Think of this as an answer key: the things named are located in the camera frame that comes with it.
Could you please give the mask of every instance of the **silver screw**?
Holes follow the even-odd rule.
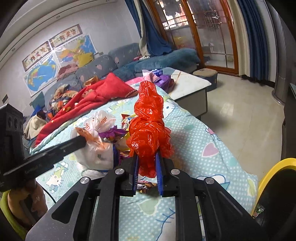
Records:
[[[207,178],[205,179],[205,182],[206,182],[207,184],[213,184],[213,183],[215,182],[215,180],[214,180],[213,178],[211,178],[211,177],[207,177]]]
[[[83,178],[80,179],[80,182],[82,184],[87,184],[89,182],[89,178],[88,177],[83,177]]]
[[[117,175],[123,174],[123,173],[124,173],[124,169],[122,169],[122,168],[118,168],[118,169],[115,170],[115,173],[116,173]]]
[[[173,175],[179,175],[179,174],[180,174],[180,170],[178,170],[178,169],[172,169],[170,172],[171,172]]]

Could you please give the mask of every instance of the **white plastic bag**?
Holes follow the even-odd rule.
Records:
[[[93,136],[98,137],[101,132],[108,131],[115,124],[116,117],[106,111],[99,110],[92,117],[87,119],[84,128]]]
[[[76,128],[72,131],[71,138],[80,134],[87,140],[84,148],[75,151],[77,162],[93,170],[113,168],[113,145],[103,142],[99,133],[108,131],[115,124],[115,120],[115,116],[100,110],[84,122],[84,129]]]

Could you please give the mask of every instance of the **coffee table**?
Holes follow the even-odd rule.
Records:
[[[209,81],[170,67],[163,68],[163,74],[174,79],[175,86],[169,95],[179,106],[198,119],[207,113],[206,87],[211,85]]]

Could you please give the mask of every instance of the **wooden stool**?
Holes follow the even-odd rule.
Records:
[[[216,70],[204,68],[194,71],[193,75],[208,80],[211,83],[211,85],[206,88],[207,92],[217,88],[218,72]]]

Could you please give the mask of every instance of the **purple bag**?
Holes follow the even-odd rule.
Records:
[[[162,88],[166,93],[168,92],[169,87],[172,85],[174,80],[170,77],[170,75],[161,75],[158,77],[159,80],[155,81],[155,85]]]

